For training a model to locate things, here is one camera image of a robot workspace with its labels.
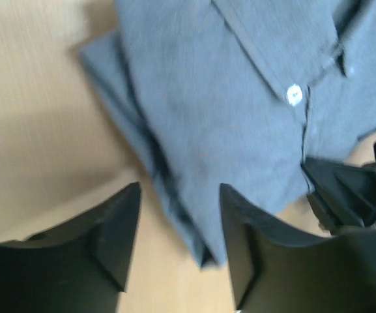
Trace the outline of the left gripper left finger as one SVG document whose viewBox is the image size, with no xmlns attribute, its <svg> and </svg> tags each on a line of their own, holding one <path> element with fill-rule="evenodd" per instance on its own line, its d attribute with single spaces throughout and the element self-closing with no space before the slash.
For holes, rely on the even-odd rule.
<svg viewBox="0 0 376 313">
<path fill-rule="evenodd" d="M 130 183 L 103 203 L 0 243 L 0 312 L 114 312 L 125 291 L 141 203 Z"/>
</svg>

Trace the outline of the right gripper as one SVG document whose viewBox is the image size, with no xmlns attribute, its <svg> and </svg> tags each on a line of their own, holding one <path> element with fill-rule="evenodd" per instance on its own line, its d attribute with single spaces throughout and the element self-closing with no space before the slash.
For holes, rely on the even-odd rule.
<svg viewBox="0 0 376 313">
<path fill-rule="evenodd" d="M 307 158 L 302 169 L 314 186 L 308 201 L 321 227 L 332 235 L 344 228 L 376 229 L 375 161 L 361 167 Z"/>
</svg>

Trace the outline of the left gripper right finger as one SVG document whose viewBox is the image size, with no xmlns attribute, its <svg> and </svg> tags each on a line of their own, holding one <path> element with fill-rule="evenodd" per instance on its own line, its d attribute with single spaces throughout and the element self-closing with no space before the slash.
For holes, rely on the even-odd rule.
<svg viewBox="0 0 376 313">
<path fill-rule="evenodd" d="M 376 312 L 376 230 L 319 237 L 220 186 L 236 309 L 241 312 Z"/>
</svg>

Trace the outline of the grey long sleeve shirt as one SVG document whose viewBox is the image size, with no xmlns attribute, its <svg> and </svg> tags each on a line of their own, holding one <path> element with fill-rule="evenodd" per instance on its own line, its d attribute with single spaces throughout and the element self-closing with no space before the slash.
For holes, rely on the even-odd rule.
<svg viewBox="0 0 376 313">
<path fill-rule="evenodd" d="M 306 157 L 376 132 L 376 1 L 117 1 L 80 61 L 200 267 L 224 265 L 219 186 L 275 214 Z"/>
</svg>

